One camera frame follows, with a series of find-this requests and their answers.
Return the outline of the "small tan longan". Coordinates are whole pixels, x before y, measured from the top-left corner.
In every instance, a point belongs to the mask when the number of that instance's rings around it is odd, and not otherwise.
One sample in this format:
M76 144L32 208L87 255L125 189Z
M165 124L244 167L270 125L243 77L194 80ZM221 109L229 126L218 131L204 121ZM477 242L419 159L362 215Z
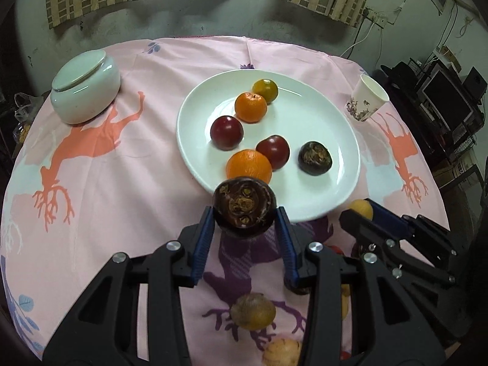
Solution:
M349 206L349 209L358 213L359 215L363 216L367 220L372 220L374 216L374 211L371 203L369 203L365 199L356 199L352 201Z

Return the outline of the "red cherry tomato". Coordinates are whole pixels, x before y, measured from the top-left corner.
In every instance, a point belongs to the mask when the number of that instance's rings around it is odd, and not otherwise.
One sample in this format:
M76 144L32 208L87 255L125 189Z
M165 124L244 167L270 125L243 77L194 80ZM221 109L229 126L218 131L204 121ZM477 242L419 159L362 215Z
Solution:
M351 354L346 352L346 351L342 351L341 354L340 354L340 360L343 361L343 360L347 360L347 359L350 359L351 358Z
M336 254L344 255L344 252L337 246L328 246L329 249L333 250Z

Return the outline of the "striped pepino melon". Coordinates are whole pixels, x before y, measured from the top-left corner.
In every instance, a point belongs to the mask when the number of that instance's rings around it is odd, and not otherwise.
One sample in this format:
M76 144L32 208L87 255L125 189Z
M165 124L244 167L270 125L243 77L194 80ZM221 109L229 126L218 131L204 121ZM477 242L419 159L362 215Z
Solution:
M290 338L273 339L263 352L263 365L297 366L300 360L301 350L301 341Z

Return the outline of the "green yellow round fruit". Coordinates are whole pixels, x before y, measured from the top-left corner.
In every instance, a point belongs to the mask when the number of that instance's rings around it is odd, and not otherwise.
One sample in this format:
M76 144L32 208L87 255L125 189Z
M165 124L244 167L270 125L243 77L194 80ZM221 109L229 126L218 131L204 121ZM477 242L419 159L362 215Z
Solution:
M276 309L264 294L250 292L231 306L230 316L235 325L248 331L260 331L274 321Z

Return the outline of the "dark red plum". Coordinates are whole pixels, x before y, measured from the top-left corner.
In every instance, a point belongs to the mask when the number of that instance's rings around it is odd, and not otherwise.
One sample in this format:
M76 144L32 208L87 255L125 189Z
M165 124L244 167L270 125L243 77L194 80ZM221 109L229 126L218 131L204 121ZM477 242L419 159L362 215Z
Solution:
M242 141L244 129L237 118L222 116L217 118L210 128L210 137L220 150L235 149Z
M256 151L266 156L274 171L283 168L290 155L289 144L280 135L271 135L260 141L256 146Z

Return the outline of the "large orange mandarin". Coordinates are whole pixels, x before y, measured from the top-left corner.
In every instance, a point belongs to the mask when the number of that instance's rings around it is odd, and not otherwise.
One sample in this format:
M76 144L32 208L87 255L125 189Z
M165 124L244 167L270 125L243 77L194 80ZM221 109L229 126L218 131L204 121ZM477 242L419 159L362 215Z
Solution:
M225 172L227 179L251 177L269 184L273 169L265 155L254 149L243 149L229 158Z

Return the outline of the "small orange mandarin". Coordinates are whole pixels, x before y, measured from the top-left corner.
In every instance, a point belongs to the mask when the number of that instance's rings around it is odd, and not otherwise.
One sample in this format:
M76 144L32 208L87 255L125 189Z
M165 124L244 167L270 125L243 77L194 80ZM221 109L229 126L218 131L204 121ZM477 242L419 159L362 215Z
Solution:
M257 93L241 93L234 103L238 119L246 123L257 123L267 113L266 99Z

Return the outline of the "white oval plate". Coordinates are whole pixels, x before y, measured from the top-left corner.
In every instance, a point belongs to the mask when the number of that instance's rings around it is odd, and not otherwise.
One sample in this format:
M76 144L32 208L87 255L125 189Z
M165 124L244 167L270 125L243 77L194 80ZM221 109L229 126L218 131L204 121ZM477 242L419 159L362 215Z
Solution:
M176 121L179 152L214 192L226 179L259 178L294 222L343 205L360 176L351 124L322 93L262 70L234 70L197 85Z

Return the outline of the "black equipment rack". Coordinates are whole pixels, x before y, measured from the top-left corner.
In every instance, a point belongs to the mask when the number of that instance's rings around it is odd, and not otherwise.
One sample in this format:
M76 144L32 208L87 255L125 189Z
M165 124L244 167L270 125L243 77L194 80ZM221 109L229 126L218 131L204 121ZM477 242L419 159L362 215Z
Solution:
M485 124L481 100L439 59L418 72L413 66L413 61L382 64L373 78L389 94L432 172L452 168L474 147Z

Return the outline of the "pink patterned tablecloth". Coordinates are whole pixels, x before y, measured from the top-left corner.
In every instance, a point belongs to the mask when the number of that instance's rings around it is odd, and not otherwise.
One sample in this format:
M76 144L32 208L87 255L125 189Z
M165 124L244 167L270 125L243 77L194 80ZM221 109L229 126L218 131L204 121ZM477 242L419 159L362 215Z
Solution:
M211 202L179 155L175 135L179 108L195 86L228 70L266 70L309 84L343 110L365 73L357 63L302 46L235 36L129 41L106 51L122 72L114 104L84 127L69 127L48 97L3 199L7 309L35 361L114 253L152 253L198 222ZM369 197L399 216L422 214L448 228L413 124L389 102L372 120L352 123L361 175L350 200ZM274 334L301 341L308 297L284 288L274 232L263 236L250 246L238 240L244 246L238 254L217 231L203 281L182 290L193 365L263 365ZM249 291L277 302L276 325L266 333L226 321L228 302Z

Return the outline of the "patterned paper cup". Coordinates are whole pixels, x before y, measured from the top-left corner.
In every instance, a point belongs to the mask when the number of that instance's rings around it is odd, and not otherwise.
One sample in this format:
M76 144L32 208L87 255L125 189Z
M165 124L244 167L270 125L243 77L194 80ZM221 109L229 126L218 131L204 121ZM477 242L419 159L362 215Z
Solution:
M357 121L366 121L389 101L389 95L369 75L362 74L346 103L346 111Z

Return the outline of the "white lidded ceramic jar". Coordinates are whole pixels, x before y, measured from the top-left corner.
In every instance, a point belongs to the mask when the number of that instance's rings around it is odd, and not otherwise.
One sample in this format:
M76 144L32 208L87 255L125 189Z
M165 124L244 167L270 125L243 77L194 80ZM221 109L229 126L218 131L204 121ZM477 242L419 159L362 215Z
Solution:
M61 121L90 121L116 98L120 71L105 50L89 50L68 61L51 83L51 105Z

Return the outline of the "plastic bag on floor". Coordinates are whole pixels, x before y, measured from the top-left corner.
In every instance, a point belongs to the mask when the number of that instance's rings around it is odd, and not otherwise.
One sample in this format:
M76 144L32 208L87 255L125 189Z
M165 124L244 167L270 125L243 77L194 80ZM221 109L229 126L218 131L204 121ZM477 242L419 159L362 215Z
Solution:
M16 143L23 143L27 133L31 128L37 113L44 104L43 96L35 97L26 93L16 93L14 95L15 112L17 126L13 131L13 138Z

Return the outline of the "wall power strip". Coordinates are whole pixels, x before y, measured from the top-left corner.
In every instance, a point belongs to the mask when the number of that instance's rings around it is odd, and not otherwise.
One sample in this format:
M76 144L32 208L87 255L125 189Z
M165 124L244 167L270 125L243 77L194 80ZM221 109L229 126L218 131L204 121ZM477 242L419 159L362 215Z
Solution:
M388 17L386 15L378 13L370 8L364 8L362 11L362 16L381 29L384 29L386 23L388 22Z

